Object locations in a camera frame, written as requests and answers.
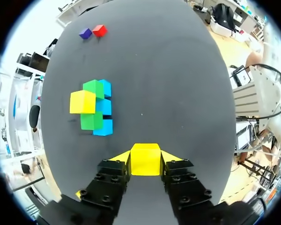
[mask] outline gray tabletop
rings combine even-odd
[[[98,24],[108,29],[103,38],[78,35]],[[69,113],[70,93],[93,79],[112,84],[110,136],[82,131],[80,116]],[[215,204],[226,186],[235,146],[229,76],[205,25],[181,0],[115,0],[69,24],[46,71],[41,117],[50,169],[69,197],[103,158],[134,143],[190,159]],[[159,177],[131,178],[115,224],[132,222],[176,223]]]

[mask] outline block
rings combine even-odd
[[[95,129],[93,135],[107,136],[113,133],[112,120],[103,120],[103,128]]]
[[[101,111],[104,116],[111,116],[111,101],[108,99],[97,100],[96,111]]]
[[[111,97],[111,83],[107,80],[100,80],[99,82],[103,84],[105,98]]]
[[[84,114],[95,113],[96,95],[90,91],[80,90],[71,93],[70,113]]]
[[[158,144],[136,143],[130,150],[130,157],[132,175],[160,175],[161,150]]]
[[[103,37],[107,33],[107,29],[104,25],[97,25],[93,29],[94,35],[96,35],[97,38]]]
[[[97,99],[104,99],[104,86],[97,80],[84,83],[82,89],[95,93]]]
[[[92,33],[93,32],[89,28],[86,28],[79,33],[79,36],[82,37],[82,39],[88,39]]]
[[[81,130],[96,130],[103,128],[103,114],[80,114]]]

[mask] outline black backpack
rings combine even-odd
[[[214,8],[213,8],[213,16],[215,21],[231,30],[231,31],[236,31],[235,30],[235,24],[233,21],[233,11],[229,6],[226,6],[225,4],[217,4]]]

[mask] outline stacked blocks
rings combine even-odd
[[[103,128],[103,114],[96,112],[95,114],[81,114],[81,130],[97,130]]]
[[[81,129],[93,130],[93,135],[107,136],[113,133],[111,101],[104,96],[111,96],[111,84],[106,81],[92,80],[83,84],[83,90],[71,93],[70,113],[80,114]]]
[[[94,35],[96,35],[96,37],[100,38],[100,37],[103,37],[107,33],[107,29],[104,25],[97,25],[93,29],[93,33],[94,33]]]
[[[103,120],[103,128],[94,130],[93,135],[107,136],[111,135],[112,133],[112,120]]]
[[[79,36],[82,37],[82,39],[88,39],[92,33],[93,32],[89,28],[86,28],[79,33]]]
[[[82,89],[95,93],[97,99],[104,99],[104,85],[97,80],[84,83]]]
[[[109,83],[107,80],[100,80],[99,82],[103,84],[104,96],[106,98],[111,97],[111,83]]]
[[[95,113],[96,111],[96,95],[90,91],[80,90],[71,93],[70,97],[70,113],[84,114]]]
[[[98,100],[96,110],[101,111],[104,116],[111,116],[111,101],[108,99]]]

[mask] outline bolt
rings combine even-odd
[[[88,192],[85,189],[80,190],[80,195],[86,195]]]
[[[103,176],[102,176],[102,174],[100,174],[100,173],[97,173],[96,175],[95,175],[95,178],[97,178],[97,179],[99,179],[99,178],[102,178]]]
[[[111,181],[113,182],[118,182],[118,176],[112,176]]]
[[[173,181],[180,181],[180,177],[178,177],[178,176],[175,176],[172,179],[173,179]]]
[[[190,200],[191,200],[191,199],[190,199],[188,196],[183,196],[183,197],[180,199],[180,203],[181,203],[181,204],[189,203]]]
[[[109,203],[111,201],[110,197],[108,195],[104,195],[102,198],[102,202]]]
[[[204,195],[211,197],[211,190],[206,189]]]
[[[223,219],[223,216],[221,214],[215,214],[215,215],[212,216],[212,220],[215,223],[222,224],[224,219]]]
[[[197,176],[196,176],[196,174],[192,173],[192,174],[189,175],[189,178],[196,179]]]

